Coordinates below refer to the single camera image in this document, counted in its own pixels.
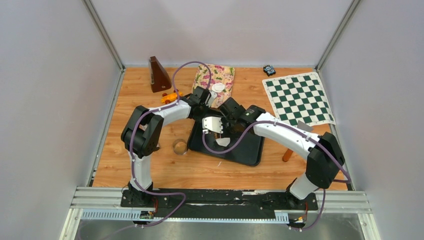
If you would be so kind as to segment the black baking tray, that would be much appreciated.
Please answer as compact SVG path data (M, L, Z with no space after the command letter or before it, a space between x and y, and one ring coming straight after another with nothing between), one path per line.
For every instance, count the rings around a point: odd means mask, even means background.
M218 110L209 110L207 112L206 117L223 117L223 115ZM264 145L264 137L260 137L251 133L247 133L242 141L234 148L232 151L227 152L225 154L215 154L213 152L208 151L202 140L203 127L201 122L194 122L192 131L188 138L188 149L194 152L198 152L201 154L205 154L208 156L212 156L215 158L220 158L223 160L228 160L231 162L235 162L238 164L254 167L257 166L261 161L263 145ZM228 146L221 146L216 142L216 138L212 133L205 135L206 145L214 151L222 152L230 147L232 147L239 136L230 137L230 142Z

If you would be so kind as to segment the wooden pastry roller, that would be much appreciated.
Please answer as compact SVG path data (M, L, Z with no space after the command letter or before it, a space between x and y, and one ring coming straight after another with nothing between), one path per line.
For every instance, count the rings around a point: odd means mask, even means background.
M213 136L214 136L214 139L215 140L224 139L225 138L225 136L223 136L221 133L216 133L216 132L213 134Z

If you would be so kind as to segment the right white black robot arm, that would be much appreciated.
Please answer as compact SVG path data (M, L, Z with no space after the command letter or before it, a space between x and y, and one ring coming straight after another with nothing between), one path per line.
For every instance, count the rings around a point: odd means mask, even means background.
M332 133L319 135L301 130L256 105L244 108L231 97L218 109L225 117L230 132L243 136L251 133L270 139L306 160L305 172L286 189L285 201L290 208L301 207L306 197L315 190L328 189L339 172L347 174L344 155Z

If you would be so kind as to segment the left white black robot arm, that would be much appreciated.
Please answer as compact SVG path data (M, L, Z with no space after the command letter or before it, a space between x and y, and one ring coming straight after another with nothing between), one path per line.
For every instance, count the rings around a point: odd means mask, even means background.
M140 206L153 201L151 178L152 153L159 150L162 128L183 119L202 121L217 93L200 86L193 93L180 96L163 106L137 106L121 133L121 140L130 157L131 179L128 190Z

